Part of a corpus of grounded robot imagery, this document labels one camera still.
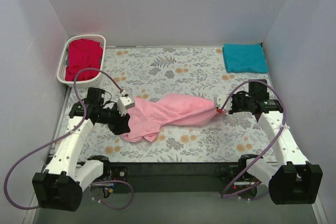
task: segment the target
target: floral tablecloth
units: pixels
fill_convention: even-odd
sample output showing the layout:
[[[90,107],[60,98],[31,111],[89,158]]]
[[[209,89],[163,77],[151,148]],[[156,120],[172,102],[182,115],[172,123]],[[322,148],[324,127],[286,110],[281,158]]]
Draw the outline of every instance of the floral tablecloth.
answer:
[[[169,93],[190,94],[213,100],[229,94],[249,79],[268,79],[266,74],[227,73],[221,48],[126,48],[107,49],[104,71],[132,96],[156,102]],[[108,78],[100,88],[116,101],[117,89]],[[86,96],[86,89],[80,89]],[[71,91],[60,134],[67,127]],[[219,116],[202,127],[165,126],[153,143],[130,143],[114,136],[107,126],[96,124],[86,139],[80,160],[105,155],[111,162],[236,162],[241,154],[259,154],[268,144],[265,133],[250,113]],[[265,159],[275,162],[273,152]]]

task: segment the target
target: gray wall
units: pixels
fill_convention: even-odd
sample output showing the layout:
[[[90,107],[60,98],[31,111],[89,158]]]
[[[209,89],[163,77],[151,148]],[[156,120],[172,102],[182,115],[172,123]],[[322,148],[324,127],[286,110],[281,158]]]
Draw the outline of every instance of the gray wall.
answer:
[[[0,0],[0,181],[27,152],[54,137],[65,88],[56,79],[67,39],[49,0]],[[32,175],[44,163],[40,152],[14,170],[9,192],[29,206]],[[0,223],[22,223],[23,210],[12,207],[0,192]]]
[[[50,0],[69,35],[109,46],[262,42],[285,0]]]
[[[275,88],[292,133],[312,163],[320,164],[320,197],[336,221],[336,1],[286,0],[266,40]]]

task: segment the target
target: blue cloth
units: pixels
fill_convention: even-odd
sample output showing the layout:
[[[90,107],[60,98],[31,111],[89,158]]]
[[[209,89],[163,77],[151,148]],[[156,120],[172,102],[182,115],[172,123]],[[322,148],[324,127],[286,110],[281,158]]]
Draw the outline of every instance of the blue cloth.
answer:
[[[223,57],[226,71],[229,73],[268,73],[264,52],[260,44],[225,44]]]

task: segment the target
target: red towel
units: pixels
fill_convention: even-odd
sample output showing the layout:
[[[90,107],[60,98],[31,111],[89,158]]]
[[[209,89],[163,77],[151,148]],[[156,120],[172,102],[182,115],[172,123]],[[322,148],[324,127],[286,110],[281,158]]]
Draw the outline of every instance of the red towel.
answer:
[[[66,67],[65,80],[73,81],[76,74],[84,68],[100,69],[100,60],[103,49],[99,42],[90,39],[78,39],[70,43],[68,48],[68,62]],[[85,71],[78,77],[78,81],[91,80],[97,76],[98,71]]]

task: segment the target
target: plastic basket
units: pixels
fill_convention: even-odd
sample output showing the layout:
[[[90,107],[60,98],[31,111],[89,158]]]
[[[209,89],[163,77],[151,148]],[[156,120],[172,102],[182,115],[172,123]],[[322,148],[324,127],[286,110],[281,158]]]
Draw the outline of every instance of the plastic basket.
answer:
[[[94,41],[97,41],[97,42],[100,43],[100,46],[103,49],[103,55],[101,57],[101,64],[100,64],[100,70],[103,69],[104,58],[105,58],[106,40],[105,40],[105,38],[103,36],[98,35],[98,34],[85,34],[85,35],[74,36],[71,39],[69,39],[67,41],[67,43],[65,44],[65,46],[64,46],[62,57],[61,57],[61,60],[59,62],[59,65],[58,65],[57,79],[60,82],[66,84],[66,85],[68,85],[68,86],[70,86],[72,88],[74,87],[73,81],[66,81],[65,80],[65,67],[66,67],[66,59],[68,57],[68,50],[67,49],[69,47],[69,44],[72,41],[77,40],[77,39],[91,39],[91,40],[94,40]],[[97,76],[94,77],[91,80],[77,81],[76,82],[76,87],[77,88],[89,88],[89,87],[97,86],[100,83],[102,77],[103,77],[103,74],[102,73],[98,73]]]

